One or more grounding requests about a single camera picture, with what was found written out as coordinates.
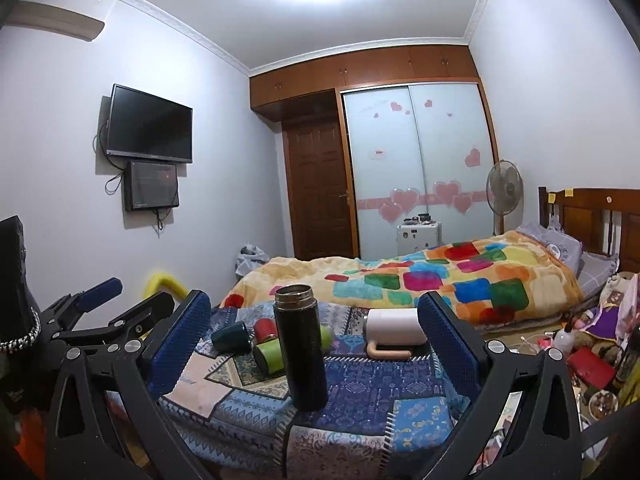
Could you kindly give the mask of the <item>red cup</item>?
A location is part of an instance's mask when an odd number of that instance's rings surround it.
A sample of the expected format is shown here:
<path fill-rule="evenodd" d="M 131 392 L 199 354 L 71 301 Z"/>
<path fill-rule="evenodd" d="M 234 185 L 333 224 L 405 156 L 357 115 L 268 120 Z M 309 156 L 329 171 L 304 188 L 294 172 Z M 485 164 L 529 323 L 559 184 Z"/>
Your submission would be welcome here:
<path fill-rule="evenodd" d="M 256 344 L 264 344 L 278 338 L 278 328 L 273 318 L 258 318 L 254 324 Z"/>

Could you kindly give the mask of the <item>white small cabinet box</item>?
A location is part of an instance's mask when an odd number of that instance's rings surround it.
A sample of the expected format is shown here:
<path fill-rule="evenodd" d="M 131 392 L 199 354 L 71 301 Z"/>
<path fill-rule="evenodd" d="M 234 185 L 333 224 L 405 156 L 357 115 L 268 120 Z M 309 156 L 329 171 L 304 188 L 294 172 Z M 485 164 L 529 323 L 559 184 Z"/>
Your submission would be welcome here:
<path fill-rule="evenodd" d="M 397 255 L 423 252 L 442 244 L 442 225 L 430 214 L 405 218 L 396 229 Z"/>

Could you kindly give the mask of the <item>white squeeze bottle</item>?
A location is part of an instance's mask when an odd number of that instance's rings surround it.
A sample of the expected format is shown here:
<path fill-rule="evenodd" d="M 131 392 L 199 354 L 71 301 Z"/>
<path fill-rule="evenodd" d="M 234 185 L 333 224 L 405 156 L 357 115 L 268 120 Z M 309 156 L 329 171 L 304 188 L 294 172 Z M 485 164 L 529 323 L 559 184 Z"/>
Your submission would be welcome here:
<path fill-rule="evenodd" d="M 570 323 L 565 324 L 553 337 L 553 347 L 562 352 L 568 358 L 573 351 L 575 344 L 575 331 Z"/>

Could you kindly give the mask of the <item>wall air conditioner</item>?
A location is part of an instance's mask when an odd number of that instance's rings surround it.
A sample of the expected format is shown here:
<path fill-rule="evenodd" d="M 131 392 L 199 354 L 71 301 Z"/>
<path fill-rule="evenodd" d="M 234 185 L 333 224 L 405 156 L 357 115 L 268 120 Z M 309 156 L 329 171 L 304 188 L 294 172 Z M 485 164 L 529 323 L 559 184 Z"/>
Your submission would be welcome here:
<path fill-rule="evenodd" d="M 44 32 L 93 41 L 104 29 L 104 21 L 48 4 L 20 1 L 6 18 L 9 26 L 32 28 Z"/>

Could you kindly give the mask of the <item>wooden bed headboard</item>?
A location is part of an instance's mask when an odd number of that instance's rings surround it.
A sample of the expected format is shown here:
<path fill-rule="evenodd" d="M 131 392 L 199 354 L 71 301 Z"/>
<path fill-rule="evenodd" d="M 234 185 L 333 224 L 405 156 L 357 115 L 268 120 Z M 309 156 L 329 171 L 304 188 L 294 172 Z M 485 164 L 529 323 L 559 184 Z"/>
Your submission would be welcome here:
<path fill-rule="evenodd" d="M 587 252 L 617 256 L 621 271 L 639 272 L 639 190 L 631 188 L 538 188 L 539 223 L 559 221 Z"/>

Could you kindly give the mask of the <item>red box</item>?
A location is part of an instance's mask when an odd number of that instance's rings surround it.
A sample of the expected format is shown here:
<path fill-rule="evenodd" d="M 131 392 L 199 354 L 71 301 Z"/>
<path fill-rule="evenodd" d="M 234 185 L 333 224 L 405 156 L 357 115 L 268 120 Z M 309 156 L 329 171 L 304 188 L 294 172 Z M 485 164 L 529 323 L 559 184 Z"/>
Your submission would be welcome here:
<path fill-rule="evenodd" d="M 572 353 L 567 364 L 583 382 L 598 390 L 605 389 L 615 375 L 615 370 L 610 364 L 586 347 Z"/>

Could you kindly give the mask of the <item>colourful patchwork fleece blanket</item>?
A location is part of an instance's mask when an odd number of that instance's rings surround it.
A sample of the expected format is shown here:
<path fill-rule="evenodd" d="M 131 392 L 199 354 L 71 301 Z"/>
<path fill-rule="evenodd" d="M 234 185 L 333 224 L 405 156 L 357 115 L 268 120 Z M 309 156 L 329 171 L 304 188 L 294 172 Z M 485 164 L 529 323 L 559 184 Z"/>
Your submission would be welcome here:
<path fill-rule="evenodd" d="M 273 258 L 244 276 L 221 301 L 247 308 L 273 300 L 284 286 L 304 284 L 322 302 L 410 308 L 437 292 L 462 320 L 501 327 L 542 320 L 581 304 L 576 271 L 533 237 L 512 230 L 390 259 Z"/>

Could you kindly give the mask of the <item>small black wall monitor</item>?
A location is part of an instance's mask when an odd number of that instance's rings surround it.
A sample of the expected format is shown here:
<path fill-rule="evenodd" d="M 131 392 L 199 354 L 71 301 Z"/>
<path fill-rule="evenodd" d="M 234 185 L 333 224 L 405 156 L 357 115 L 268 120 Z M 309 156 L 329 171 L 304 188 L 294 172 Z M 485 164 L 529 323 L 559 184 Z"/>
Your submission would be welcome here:
<path fill-rule="evenodd" d="M 127 162 L 124 205 L 128 212 L 178 207 L 177 166 L 140 160 Z"/>

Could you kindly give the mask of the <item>upper wooden cabinets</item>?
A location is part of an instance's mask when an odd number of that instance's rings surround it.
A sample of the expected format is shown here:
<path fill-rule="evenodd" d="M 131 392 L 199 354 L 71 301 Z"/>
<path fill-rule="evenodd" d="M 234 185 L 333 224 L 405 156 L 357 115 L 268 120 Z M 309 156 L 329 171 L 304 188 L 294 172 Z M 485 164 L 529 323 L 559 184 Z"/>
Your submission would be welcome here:
<path fill-rule="evenodd" d="M 250 78 L 250 108 L 272 122 L 335 104 L 338 89 L 416 81 L 477 80 L 467 46 L 401 46 L 315 58 Z"/>

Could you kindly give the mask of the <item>black steel thermos bottle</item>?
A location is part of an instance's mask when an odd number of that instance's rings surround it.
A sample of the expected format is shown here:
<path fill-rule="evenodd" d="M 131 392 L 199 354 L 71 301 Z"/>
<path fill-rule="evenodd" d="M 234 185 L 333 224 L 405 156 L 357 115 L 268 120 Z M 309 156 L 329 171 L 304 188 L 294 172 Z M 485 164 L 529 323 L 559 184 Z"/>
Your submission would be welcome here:
<path fill-rule="evenodd" d="M 288 390 L 300 412 L 315 412 L 328 402 L 318 301 L 310 286 L 280 288 L 274 300 L 274 318 L 288 378 Z"/>

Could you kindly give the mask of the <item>grey pillow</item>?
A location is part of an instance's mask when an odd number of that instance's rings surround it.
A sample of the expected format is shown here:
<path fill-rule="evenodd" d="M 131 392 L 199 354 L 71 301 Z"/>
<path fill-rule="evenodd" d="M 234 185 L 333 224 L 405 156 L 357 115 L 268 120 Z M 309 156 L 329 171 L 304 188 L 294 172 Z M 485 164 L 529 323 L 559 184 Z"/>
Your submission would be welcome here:
<path fill-rule="evenodd" d="M 536 240 L 572 270 L 586 298 L 600 292 L 608 279 L 618 271 L 620 264 L 616 256 L 587 252 L 582 242 L 562 231 L 544 228 L 535 222 L 521 224 L 516 230 Z"/>

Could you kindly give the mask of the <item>yellow foam tube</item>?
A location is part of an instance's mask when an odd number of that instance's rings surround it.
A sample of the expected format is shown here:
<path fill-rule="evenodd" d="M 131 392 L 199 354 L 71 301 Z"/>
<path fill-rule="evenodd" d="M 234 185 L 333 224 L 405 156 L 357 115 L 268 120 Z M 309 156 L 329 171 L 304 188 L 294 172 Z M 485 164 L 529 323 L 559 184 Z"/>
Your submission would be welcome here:
<path fill-rule="evenodd" d="M 182 301 L 189 295 L 189 289 L 166 272 L 154 273 L 146 282 L 143 298 L 149 298 L 157 292 L 169 292 L 175 300 Z"/>

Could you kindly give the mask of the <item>grey clothes pile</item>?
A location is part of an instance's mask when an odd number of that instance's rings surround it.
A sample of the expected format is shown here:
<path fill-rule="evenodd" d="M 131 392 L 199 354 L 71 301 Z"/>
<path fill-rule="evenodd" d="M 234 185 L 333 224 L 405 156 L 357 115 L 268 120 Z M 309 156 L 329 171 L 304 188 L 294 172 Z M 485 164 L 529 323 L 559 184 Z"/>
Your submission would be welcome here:
<path fill-rule="evenodd" d="M 235 276 L 242 280 L 244 276 L 259 269 L 270 260 L 269 255 L 254 244 L 245 244 L 241 247 L 235 260 Z"/>

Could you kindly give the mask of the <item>dark green cup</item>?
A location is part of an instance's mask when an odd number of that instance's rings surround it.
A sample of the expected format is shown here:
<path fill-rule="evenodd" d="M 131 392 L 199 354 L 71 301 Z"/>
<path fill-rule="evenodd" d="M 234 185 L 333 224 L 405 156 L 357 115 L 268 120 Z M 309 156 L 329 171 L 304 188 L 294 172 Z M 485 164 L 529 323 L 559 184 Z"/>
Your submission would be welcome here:
<path fill-rule="evenodd" d="M 242 321 L 224 326 L 210 337 L 213 349 L 220 354 L 242 356 L 252 351 L 252 337 Z"/>

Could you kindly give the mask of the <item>wall mounted black television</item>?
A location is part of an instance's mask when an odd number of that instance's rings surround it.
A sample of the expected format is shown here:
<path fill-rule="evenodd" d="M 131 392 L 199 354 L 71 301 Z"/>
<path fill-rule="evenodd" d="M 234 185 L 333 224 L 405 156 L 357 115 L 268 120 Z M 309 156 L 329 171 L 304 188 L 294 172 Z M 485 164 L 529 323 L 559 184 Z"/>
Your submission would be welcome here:
<path fill-rule="evenodd" d="M 191 107 L 113 84 L 103 135 L 107 156 L 190 164 L 192 131 Z"/>

